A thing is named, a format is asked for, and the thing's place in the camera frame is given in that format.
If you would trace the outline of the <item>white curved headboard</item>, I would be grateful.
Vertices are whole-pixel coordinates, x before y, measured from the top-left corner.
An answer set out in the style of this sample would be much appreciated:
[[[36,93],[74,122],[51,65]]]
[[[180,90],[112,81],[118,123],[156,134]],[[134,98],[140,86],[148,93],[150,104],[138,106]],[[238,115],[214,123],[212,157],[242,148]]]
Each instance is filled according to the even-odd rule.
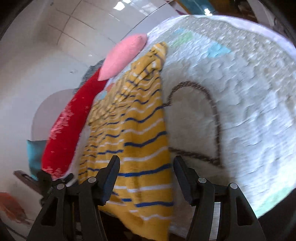
[[[60,113],[73,97],[74,89],[57,91],[48,96],[38,107],[32,122],[31,140],[47,140],[50,130]]]

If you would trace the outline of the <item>teal cushion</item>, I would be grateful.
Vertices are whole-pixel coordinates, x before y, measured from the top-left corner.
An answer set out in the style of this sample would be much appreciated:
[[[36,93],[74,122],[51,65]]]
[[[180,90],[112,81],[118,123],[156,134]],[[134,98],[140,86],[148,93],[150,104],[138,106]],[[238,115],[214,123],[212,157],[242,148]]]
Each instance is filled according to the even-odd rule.
[[[30,141],[27,140],[27,154],[29,162],[29,170],[31,177],[38,180],[37,173],[42,169],[42,156],[46,147],[47,140]]]

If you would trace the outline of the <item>brown wooden door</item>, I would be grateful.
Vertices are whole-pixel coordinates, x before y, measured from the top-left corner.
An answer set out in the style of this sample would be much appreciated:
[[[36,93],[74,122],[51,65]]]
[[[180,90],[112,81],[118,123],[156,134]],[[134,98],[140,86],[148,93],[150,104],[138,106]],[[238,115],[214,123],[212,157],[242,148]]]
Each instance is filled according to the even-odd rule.
[[[257,18],[248,1],[205,0],[176,1],[189,15],[225,15],[257,22]]]

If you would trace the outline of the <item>grey checked cloth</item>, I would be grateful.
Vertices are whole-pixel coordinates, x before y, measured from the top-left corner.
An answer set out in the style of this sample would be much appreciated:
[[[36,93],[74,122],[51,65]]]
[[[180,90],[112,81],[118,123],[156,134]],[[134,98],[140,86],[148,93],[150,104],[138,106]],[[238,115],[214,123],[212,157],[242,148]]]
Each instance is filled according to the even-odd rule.
[[[88,68],[88,70],[85,72],[85,74],[82,77],[82,80],[79,84],[79,86],[73,90],[73,95],[77,93],[77,91],[87,82],[89,78],[91,78],[99,68],[103,65],[105,59],[100,60],[95,65],[92,65]]]

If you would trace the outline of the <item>yellow striped knit sweater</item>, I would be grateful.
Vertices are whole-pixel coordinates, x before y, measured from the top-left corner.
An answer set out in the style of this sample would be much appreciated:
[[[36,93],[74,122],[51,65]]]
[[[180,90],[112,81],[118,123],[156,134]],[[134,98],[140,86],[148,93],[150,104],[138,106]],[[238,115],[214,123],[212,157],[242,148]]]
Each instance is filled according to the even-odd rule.
[[[149,240],[167,240],[173,216],[171,158],[168,149],[160,73],[166,43],[154,44],[93,104],[90,136],[80,160],[85,181],[120,159],[112,195],[101,211]]]

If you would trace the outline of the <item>pink pillow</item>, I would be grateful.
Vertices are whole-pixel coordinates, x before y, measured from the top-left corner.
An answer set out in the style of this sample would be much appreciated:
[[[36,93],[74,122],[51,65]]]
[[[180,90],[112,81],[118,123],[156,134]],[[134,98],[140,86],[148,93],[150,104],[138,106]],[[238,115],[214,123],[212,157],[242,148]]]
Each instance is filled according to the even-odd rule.
[[[98,77],[98,81],[116,76],[130,63],[147,43],[147,34],[135,34],[121,40],[107,54]]]

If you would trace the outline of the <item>patterned quilted bedspread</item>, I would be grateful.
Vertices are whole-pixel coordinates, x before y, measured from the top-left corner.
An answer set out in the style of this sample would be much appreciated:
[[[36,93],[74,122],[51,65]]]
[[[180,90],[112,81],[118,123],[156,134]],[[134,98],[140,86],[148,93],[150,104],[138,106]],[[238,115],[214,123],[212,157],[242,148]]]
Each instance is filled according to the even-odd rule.
[[[166,43],[160,77],[173,185],[169,233],[185,237],[194,213],[173,174],[177,155],[214,184],[236,183],[257,217],[272,210],[295,188],[295,48],[226,16],[169,18],[147,37],[109,83]]]

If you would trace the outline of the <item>white glossy wardrobe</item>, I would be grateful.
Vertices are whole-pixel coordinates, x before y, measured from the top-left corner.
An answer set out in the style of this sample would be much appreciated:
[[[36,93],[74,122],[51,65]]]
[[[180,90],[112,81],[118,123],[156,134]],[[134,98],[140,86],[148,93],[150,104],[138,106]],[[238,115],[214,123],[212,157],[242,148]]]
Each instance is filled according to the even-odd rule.
[[[86,66],[122,39],[178,16],[169,1],[39,1],[41,38]]]

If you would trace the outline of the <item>red floral quilt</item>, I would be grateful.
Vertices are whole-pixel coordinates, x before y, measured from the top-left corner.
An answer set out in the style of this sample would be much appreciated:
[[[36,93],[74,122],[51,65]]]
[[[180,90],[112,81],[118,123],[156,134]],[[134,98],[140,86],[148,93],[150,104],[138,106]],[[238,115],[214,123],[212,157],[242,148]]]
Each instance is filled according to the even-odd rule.
[[[93,100],[108,82],[107,79],[98,80],[100,70],[74,94],[50,130],[42,156],[42,170],[53,180],[62,178],[68,171]]]

